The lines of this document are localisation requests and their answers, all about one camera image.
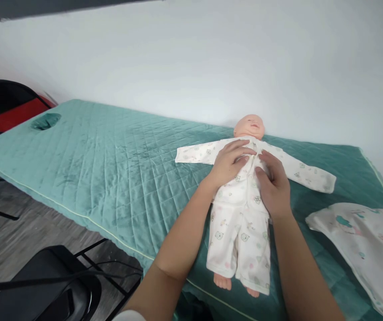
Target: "human hand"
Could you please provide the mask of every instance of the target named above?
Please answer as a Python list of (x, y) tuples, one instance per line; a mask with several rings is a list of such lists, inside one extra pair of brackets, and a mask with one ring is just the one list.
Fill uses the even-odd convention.
[(290, 186), (281, 161), (265, 150), (258, 157), (266, 163), (273, 176), (271, 181), (264, 170), (260, 167), (255, 168), (255, 174), (261, 186), (261, 199), (266, 209), (269, 211), (272, 220), (289, 216), (292, 214)]
[(250, 148), (243, 147), (249, 140), (235, 140), (224, 146), (215, 159), (214, 166), (208, 174), (208, 180), (217, 188), (230, 182), (239, 173), (240, 169), (246, 164), (249, 156), (238, 157), (243, 154), (256, 155), (257, 153)]

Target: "doll head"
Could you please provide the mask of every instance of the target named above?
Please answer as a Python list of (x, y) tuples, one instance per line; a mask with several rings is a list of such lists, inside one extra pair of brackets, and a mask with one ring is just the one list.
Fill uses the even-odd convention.
[(233, 134), (235, 137), (254, 136), (261, 140), (264, 135), (263, 120), (257, 115), (246, 115), (236, 124)]

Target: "baby doll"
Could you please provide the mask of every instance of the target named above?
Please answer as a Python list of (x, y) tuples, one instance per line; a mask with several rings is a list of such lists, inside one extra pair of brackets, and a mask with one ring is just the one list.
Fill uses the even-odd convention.
[[(289, 179), (319, 192), (333, 192), (334, 175), (308, 166), (281, 148), (261, 141), (264, 131), (259, 116), (247, 115), (237, 123), (233, 131), (235, 138), (180, 147), (175, 162), (213, 165), (218, 152), (226, 144), (241, 138), (249, 140), (244, 147), (257, 154), (267, 150), (277, 157)], [(236, 275), (253, 297), (258, 297), (259, 293), (268, 295), (270, 288), (269, 213), (260, 198), (256, 166), (270, 176), (265, 164), (257, 156), (250, 155), (238, 175), (218, 189), (212, 202), (206, 263), (207, 268), (214, 272), (214, 282), (218, 286), (230, 290), (231, 278)]]

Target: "teal quilted mattress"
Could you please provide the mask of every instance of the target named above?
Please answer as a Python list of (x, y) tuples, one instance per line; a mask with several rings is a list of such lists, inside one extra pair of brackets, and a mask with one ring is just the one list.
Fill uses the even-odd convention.
[[(0, 135), (0, 176), (136, 257), (144, 270), (211, 166), (176, 164), (176, 149), (230, 138), (232, 128), (171, 119), (71, 100)], [(359, 148), (265, 136), (263, 140), (337, 176), (333, 194), (291, 182), (291, 205), (304, 237), (348, 320), (383, 320), (347, 263), (305, 217), (339, 202), (383, 208), (383, 179)], [(184, 286), (219, 320), (284, 320), (277, 255), (271, 233), (270, 295), (247, 295), (233, 280), (217, 288), (206, 269), (208, 222)]]

